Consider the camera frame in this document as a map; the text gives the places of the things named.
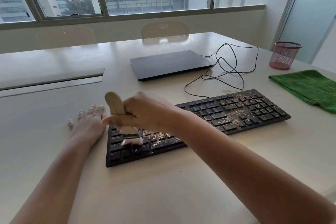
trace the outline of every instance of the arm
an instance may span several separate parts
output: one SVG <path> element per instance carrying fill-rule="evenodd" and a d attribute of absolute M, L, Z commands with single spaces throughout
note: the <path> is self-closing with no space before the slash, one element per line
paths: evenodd
<path fill-rule="evenodd" d="M 260 223 L 331 224 L 336 219 L 335 205 L 193 113 L 144 93 L 125 100 L 124 105 L 129 115 L 113 115 L 103 123 L 176 135 Z"/>
<path fill-rule="evenodd" d="M 78 122 L 68 121 L 71 140 L 61 150 L 39 184 L 10 224 L 66 224 L 76 195 L 82 168 L 91 147 L 102 136 L 104 107 L 93 105 Z"/>

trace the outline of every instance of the mesh pen holder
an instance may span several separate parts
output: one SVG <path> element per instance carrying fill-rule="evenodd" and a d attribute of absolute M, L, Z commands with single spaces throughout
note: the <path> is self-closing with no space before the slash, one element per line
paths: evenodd
<path fill-rule="evenodd" d="M 269 66 L 275 69 L 288 70 L 297 52 L 302 48 L 302 44 L 293 42 L 275 43 L 273 54 L 269 61 Z"/>

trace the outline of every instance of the forearm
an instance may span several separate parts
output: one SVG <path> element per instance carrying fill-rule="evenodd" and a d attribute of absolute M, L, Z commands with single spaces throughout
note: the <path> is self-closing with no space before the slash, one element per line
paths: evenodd
<path fill-rule="evenodd" d="M 180 115 L 174 134 L 204 160 L 262 224 L 334 220 L 332 203 L 192 113 Z"/>
<path fill-rule="evenodd" d="M 90 146 L 71 140 L 63 148 L 11 224 L 65 224 Z"/>

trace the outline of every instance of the person's right hand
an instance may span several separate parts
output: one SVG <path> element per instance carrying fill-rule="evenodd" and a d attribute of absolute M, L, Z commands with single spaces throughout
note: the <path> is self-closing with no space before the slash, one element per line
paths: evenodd
<path fill-rule="evenodd" d="M 173 133 L 178 117 L 186 112 L 155 94 L 144 92 L 138 92 L 123 103 L 127 114 L 107 117 L 103 119 L 103 125 Z"/>

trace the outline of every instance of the green towel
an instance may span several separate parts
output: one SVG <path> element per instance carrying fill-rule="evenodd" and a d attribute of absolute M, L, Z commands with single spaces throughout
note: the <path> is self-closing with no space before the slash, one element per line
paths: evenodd
<path fill-rule="evenodd" d="M 270 75 L 269 78 L 307 104 L 336 113 L 336 82 L 316 70 Z"/>

